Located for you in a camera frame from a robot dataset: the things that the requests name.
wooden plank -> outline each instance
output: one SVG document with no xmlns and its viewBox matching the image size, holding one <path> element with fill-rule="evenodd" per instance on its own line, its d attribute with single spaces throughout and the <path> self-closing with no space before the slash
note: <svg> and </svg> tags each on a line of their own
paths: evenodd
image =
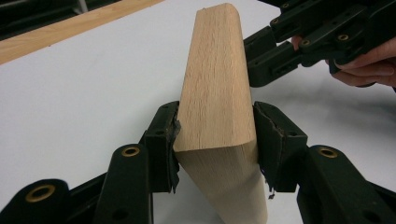
<svg viewBox="0 0 396 224">
<path fill-rule="evenodd" d="M 177 119 L 177 158 L 223 221 L 265 223 L 241 25 L 230 4 L 197 12 Z"/>
<path fill-rule="evenodd" d="M 0 64 L 43 49 L 146 7 L 151 7 L 161 1 L 163 0 L 122 0 L 71 19 L 0 41 Z"/>
</svg>

wooden strip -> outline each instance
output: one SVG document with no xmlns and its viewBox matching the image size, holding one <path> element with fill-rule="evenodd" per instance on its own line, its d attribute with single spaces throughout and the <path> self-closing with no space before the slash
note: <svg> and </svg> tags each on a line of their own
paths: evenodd
<svg viewBox="0 0 396 224">
<path fill-rule="evenodd" d="M 241 25 L 230 4 L 197 12 L 177 119 L 177 158 L 223 221 L 265 223 Z"/>
<path fill-rule="evenodd" d="M 122 0 L 71 19 L 0 41 L 0 64 L 117 20 L 163 0 Z"/>
</svg>

white table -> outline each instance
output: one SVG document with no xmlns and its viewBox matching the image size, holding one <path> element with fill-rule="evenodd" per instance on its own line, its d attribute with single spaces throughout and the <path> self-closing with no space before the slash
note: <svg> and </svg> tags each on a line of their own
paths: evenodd
<svg viewBox="0 0 396 224">
<path fill-rule="evenodd" d="M 279 14 L 230 0 L 244 37 Z M 74 188 L 104 173 L 112 152 L 137 143 L 160 105 L 179 99 L 195 12 L 220 0 L 168 0 L 0 66 L 0 208 L 24 186 L 59 178 Z M 352 88 L 319 63 L 260 89 L 308 145 L 336 147 L 370 181 L 396 190 L 396 94 Z M 155 194 L 155 223 L 222 223 L 184 171 L 177 194 Z M 268 201 L 269 224 L 302 223 L 296 194 Z"/>
</svg>

